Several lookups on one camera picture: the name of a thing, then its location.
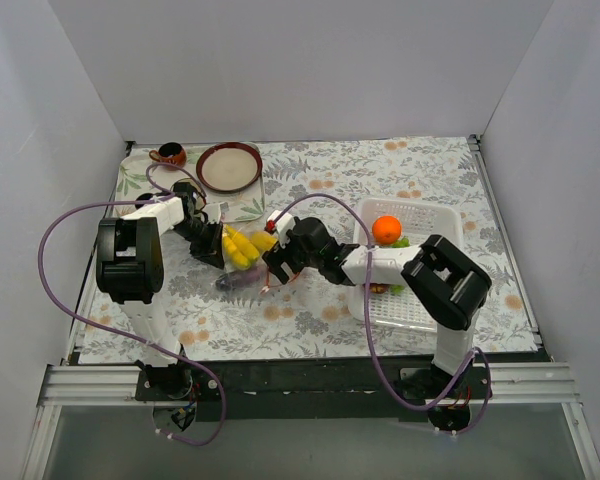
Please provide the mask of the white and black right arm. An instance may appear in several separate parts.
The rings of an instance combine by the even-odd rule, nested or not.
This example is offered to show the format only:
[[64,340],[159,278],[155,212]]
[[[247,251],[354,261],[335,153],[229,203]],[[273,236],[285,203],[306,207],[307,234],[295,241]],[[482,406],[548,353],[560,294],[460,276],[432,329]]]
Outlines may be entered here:
[[437,323],[436,351],[424,385],[438,393],[436,402],[466,389],[466,369],[475,356],[474,318],[492,280],[451,241],[431,235],[424,243],[405,248],[341,244],[319,219],[282,212],[269,217],[265,231],[276,239],[263,254],[273,276],[286,284],[290,273],[313,268],[332,284],[360,287],[366,328],[373,284],[409,288]]

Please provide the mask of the green fake bell pepper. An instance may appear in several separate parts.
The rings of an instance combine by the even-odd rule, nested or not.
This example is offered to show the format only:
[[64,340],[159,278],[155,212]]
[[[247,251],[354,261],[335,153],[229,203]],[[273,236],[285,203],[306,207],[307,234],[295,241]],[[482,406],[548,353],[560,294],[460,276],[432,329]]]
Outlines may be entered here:
[[403,291],[404,291],[404,289],[405,289],[405,287],[404,287],[404,286],[402,286],[402,285],[391,285],[391,286],[389,287],[389,292],[390,292],[392,295],[399,295],[401,292],[403,292]]

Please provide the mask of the dark purple fake eggplant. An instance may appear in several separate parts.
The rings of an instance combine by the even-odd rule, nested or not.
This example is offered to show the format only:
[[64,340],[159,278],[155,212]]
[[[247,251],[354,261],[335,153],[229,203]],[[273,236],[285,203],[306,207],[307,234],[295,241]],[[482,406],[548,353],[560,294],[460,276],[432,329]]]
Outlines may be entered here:
[[256,266],[249,270],[234,270],[220,275],[215,281],[215,287],[221,292],[229,292],[247,288],[262,280],[266,268]]

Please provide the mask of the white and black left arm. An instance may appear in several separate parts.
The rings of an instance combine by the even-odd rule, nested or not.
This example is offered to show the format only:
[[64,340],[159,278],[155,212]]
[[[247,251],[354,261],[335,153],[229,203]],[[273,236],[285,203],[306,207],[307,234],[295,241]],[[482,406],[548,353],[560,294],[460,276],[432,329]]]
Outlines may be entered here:
[[193,259],[222,269],[221,212],[205,210],[206,194],[193,180],[173,184],[174,196],[140,205],[120,218],[99,222],[96,283],[129,319],[134,333],[178,354],[181,343],[168,326],[160,290],[164,283],[161,236],[173,230],[189,244]]

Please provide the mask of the clear zip top bag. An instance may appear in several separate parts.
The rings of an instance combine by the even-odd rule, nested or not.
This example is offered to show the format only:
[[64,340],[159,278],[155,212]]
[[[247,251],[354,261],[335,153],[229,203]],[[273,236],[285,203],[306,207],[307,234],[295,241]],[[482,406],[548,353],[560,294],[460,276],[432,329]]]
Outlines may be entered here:
[[209,287],[228,301],[259,301],[275,291],[290,287],[298,279],[291,274],[283,284],[269,270],[263,255],[276,243],[264,230],[238,228],[225,224],[220,246],[224,268],[212,274]]

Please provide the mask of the orange fake fruit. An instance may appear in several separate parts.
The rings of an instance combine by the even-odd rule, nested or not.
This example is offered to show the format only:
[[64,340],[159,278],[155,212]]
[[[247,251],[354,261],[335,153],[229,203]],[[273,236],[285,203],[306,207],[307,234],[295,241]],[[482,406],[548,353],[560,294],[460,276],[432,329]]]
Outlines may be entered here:
[[400,221],[393,216],[378,217],[372,225],[374,241],[379,245],[392,245],[402,236]]

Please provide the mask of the round dark purple fake fruit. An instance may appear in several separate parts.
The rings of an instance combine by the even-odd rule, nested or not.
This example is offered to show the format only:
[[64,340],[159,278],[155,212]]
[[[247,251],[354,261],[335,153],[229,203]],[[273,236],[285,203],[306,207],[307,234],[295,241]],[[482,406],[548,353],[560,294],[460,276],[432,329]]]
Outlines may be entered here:
[[385,292],[387,292],[389,289],[389,286],[386,284],[372,284],[370,286],[370,291],[374,294],[383,294]]

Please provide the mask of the yellow fake banana bunch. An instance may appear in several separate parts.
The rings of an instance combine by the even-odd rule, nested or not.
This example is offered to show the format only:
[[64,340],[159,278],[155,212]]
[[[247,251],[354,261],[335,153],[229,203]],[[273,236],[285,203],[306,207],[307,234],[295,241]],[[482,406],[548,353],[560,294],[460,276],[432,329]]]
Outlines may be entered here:
[[240,231],[225,225],[222,247],[230,263],[238,270],[250,269],[260,258],[260,252]]

